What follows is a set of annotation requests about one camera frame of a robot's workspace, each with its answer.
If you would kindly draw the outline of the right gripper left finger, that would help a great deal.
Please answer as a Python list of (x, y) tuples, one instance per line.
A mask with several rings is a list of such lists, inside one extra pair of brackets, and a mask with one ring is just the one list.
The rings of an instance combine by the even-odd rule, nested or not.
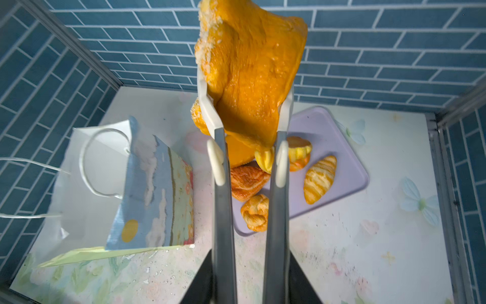
[(197, 95), (202, 117), (211, 138), (207, 151), (213, 175), (213, 302), (237, 303), (234, 225), (229, 158), (225, 129), (209, 95), (201, 67), (197, 68)]

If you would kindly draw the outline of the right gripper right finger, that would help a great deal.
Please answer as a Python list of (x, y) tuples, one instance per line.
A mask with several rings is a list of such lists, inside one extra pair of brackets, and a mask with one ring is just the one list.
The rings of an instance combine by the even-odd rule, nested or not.
[(291, 89), (279, 108), (274, 148), (265, 250), (263, 303), (289, 303), (289, 144), (287, 133), (294, 104)]

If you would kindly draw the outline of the square orange toast bread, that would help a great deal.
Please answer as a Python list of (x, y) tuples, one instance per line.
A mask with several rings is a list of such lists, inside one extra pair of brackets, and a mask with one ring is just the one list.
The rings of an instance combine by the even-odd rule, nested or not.
[(250, 148), (269, 150), (308, 26), (300, 17), (279, 16), (252, 1), (201, 1), (198, 7), (196, 63), (224, 129)]

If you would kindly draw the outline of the paper gift bag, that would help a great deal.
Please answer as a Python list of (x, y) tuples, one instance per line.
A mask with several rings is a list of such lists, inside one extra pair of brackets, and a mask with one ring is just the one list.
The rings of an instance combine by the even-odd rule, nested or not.
[(31, 256), (52, 267), (194, 242), (192, 167), (134, 117), (75, 128)]

